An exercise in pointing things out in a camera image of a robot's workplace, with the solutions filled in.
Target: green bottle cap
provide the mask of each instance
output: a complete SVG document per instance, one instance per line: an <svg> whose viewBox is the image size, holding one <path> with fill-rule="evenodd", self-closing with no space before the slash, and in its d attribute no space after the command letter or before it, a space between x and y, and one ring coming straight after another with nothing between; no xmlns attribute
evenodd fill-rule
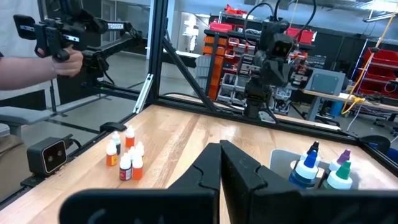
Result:
<svg viewBox="0 0 398 224"><path fill-rule="evenodd" d="M343 165L341 165L341 167L336 172L336 175L343 180L348 180L349 172L351 171L350 167L351 167L351 162L345 161Z"/></svg>

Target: small black camera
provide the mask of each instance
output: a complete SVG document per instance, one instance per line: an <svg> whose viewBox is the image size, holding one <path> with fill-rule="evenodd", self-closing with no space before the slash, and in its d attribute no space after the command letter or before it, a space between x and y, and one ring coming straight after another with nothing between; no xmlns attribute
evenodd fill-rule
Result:
<svg viewBox="0 0 398 224"><path fill-rule="evenodd" d="M39 176L50 176L67 162L64 139L49 137L27 150L29 170Z"/></svg>

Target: blue bottle cap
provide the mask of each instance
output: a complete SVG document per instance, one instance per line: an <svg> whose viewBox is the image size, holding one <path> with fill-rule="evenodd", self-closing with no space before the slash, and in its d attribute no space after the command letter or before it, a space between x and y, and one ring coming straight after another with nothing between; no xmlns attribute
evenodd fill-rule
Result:
<svg viewBox="0 0 398 224"><path fill-rule="evenodd" d="M304 165L306 167L312 168L315 166L315 161L317 160L318 153L313 150L305 159Z"/></svg>

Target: person's arm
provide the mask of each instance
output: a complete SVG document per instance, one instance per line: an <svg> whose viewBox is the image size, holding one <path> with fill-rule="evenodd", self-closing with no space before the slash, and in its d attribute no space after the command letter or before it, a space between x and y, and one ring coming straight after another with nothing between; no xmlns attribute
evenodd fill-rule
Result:
<svg viewBox="0 0 398 224"><path fill-rule="evenodd" d="M81 52L66 49L70 58L57 63L46 58L0 58L0 90L16 90L46 82L59 75L72 77L79 73L83 61Z"/></svg>
<svg viewBox="0 0 398 224"><path fill-rule="evenodd" d="M0 90L25 88L56 76L51 57L0 59Z"/></svg>

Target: yellow cable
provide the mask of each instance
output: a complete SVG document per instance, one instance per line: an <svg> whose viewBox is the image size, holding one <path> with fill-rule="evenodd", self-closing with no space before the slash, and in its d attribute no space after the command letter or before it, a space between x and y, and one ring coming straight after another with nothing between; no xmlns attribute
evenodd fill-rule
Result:
<svg viewBox="0 0 398 224"><path fill-rule="evenodd" d="M293 14L292 14L292 19L290 20L289 28L292 27L294 13L296 12L296 8L297 8L297 3L299 3L299 0L296 0L296 5L294 5L294 10L293 10Z"/></svg>
<svg viewBox="0 0 398 224"><path fill-rule="evenodd" d="M353 97L353 104L352 104L346 111L344 111L344 113L342 113L342 114L348 113L351 109L353 109L353 107L355 106L355 104L357 104L357 103L364 103L364 102L365 102L365 98L360 98L360 97L354 96L354 97Z"/></svg>
<svg viewBox="0 0 398 224"><path fill-rule="evenodd" d="M398 4L396 4L396 9L394 10L393 15L395 15L395 13L397 12L397 10L398 10ZM382 40L384 39L384 36L386 35L387 30L388 30L388 28L390 27L391 22L392 22L392 20L393 20L394 17L395 17L395 16L392 16L392 17L389 19L386 28L384 29L384 31L383 31L381 37L379 38L378 42L376 43L376 47L379 47L380 43L381 43ZM351 96L353 95L353 92L354 92L356 86L357 86L358 83L362 80L362 77L363 77L363 75L365 74L366 68L368 67L369 63L371 63L371 60L372 60L373 56L374 56L374 53L371 54L371 56L369 57L368 61L365 63L365 66L362 68L361 75L359 76L358 80L356 81L356 83L355 83L353 89L350 91L350 93L349 93L349 95L348 95L348 98L344 101L344 106L343 106L343 109L341 110L341 114L346 114L346 113L348 113L348 112L350 111L350 109L352 109L353 105L351 105L347 110L344 110L344 108L347 106L347 103L348 103L349 99L350 99Z"/></svg>

